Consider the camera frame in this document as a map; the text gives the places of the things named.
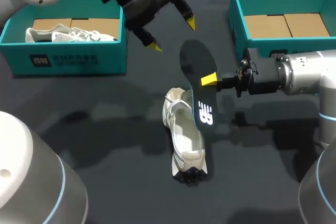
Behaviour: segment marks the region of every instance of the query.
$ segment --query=box label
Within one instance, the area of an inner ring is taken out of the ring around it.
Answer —
[[[34,67],[51,67],[47,55],[29,55]]]
[[[58,67],[98,65],[97,55],[54,55],[52,58]]]
[[[274,57],[276,59],[281,59],[283,56],[285,56],[288,53],[287,49],[281,49],[281,50],[272,50],[269,53],[269,58]]]

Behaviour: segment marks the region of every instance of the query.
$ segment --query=shoe insole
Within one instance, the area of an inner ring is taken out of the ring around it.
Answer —
[[[202,134],[213,133],[216,127],[216,86],[202,86],[201,79],[217,71],[208,48],[198,40],[187,40],[180,50],[181,69],[192,89],[195,124]]]
[[[194,120],[188,118],[185,111],[178,110],[176,112],[175,128],[176,147],[180,153],[200,151],[201,138]]]

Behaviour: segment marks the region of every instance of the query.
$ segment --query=white sneaker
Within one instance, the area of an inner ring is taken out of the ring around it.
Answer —
[[[117,41],[116,38],[100,34],[97,31],[85,31],[80,28],[69,28],[58,24],[51,30],[26,30],[26,42],[78,42],[78,41]]]
[[[173,177],[181,182],[203,179],[207,174],[205,145],[192,112],[191,93],[181,88],[171,89],[163,105],[163,124],[171,130],[174,154]]]

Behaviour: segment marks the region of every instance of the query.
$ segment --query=black insole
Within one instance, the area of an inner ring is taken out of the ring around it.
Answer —
[[[187,40],[180,50],[181,69],[193,94],[193,113],[198,130],[212,133],[216,127],[216,86],[202,86],[201,78],[217,72],[216,62],[208,48],[198,40]]]

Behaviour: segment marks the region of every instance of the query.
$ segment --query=cardboard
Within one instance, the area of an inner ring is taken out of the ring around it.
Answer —
[[[70,27],[77,27],[86,31],[95,30],[119,39],[119,19],[117,18],[73,19]]]
[[[282,15],[245,16],[245,23],[251,39],[291,38],[286,20]]]
[[[319,13],[285,14],[293,38],[330,37]]]
[[[33,29],[35,30],[51,30],[58,24],[63,24],[67,27],[71,25],[71,18],[48,18],[48,19],[35,19]]]

